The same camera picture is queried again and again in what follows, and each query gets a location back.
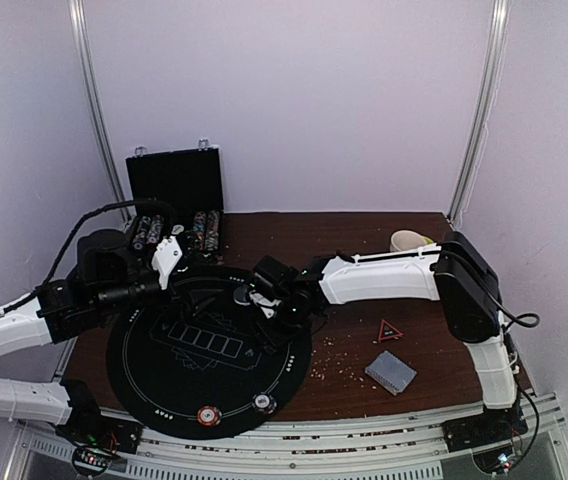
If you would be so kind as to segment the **red poker chip stack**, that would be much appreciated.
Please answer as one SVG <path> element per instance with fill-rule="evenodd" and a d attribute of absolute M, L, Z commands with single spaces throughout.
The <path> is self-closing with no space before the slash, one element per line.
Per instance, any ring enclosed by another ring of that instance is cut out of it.
<path fill-rule="evenodd" d="M 202 406 L 197 412 L 197 421 L 205 427 L 213 427 L 220 423 L 221 412 L 215 406 Z"/>

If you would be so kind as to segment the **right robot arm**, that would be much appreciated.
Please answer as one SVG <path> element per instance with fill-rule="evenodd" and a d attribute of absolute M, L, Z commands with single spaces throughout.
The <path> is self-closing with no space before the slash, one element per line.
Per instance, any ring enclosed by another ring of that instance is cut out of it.
<path fill-rule="evenodd" d="M 490 442 L 515 424 L 512 408 L 519 388 L 509 331 L 541 322 L 535 312 L 515 315 L 503 305 L 496 273 L 458 231 L 439 243 L 400 252 L 317 256 L 301 271 L 265 256 L 233 298 L 261 310 L 258 336 L 270 350 L 289 343 L 310 316 L 330 305 L 394 299 L 439 303 L 450 334 L 470 353 L 488 410 L 478 417 L 476 430 Z"/>

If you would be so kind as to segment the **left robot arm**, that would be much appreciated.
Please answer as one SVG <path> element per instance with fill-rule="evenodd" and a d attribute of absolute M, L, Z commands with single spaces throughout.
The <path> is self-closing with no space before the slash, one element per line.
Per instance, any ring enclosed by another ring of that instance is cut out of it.
<path fill-rule="evenodd" d="M 140 246 L 133 232 L 118 229 L 77 236 L 88 220 L 128 206 L 157 216 L 150 223 L 150 239 Z M 174 301 L 169 282 L 188 262 L 183 239 L 173 231 L 178 221 L 175 208 L 157 199 L 111 203 L 84 214 L 62 245 L 77 246 L 77 264 L 68 276 L 57 279 L 52 267 L 32 292 L 0 306 L 0 357 L 60 344 L 134 309 Z M 0 419 L 45 422 L 87 444 L 101 442 L 110 432 L 89 387 L 74 380 L 0 378 Z"/>

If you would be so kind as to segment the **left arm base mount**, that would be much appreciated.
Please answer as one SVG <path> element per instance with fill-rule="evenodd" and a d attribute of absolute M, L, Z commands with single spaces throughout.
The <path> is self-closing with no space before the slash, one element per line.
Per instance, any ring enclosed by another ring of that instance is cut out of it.
<path fill-rule="evenodd" d="M 104 416 L 99 411 L 73 411 L 65 424 L 55 426 L 55 431 L 71 443 L 94 447 L 109 454 L 135 454 L 143 426 L 135 421 Z"/>

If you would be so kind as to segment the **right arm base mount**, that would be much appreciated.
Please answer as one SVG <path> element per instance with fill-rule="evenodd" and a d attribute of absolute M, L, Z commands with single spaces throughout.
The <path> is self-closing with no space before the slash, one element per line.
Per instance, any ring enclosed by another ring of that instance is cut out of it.
<path fill-rule="evenodd" d="M 523 417 L 513 417 L 493 410 L 448 420 L 441 427 L 449 452 L 510 440 L 513 433 L 523 435 L 528 432 L 528 425 Z"/>

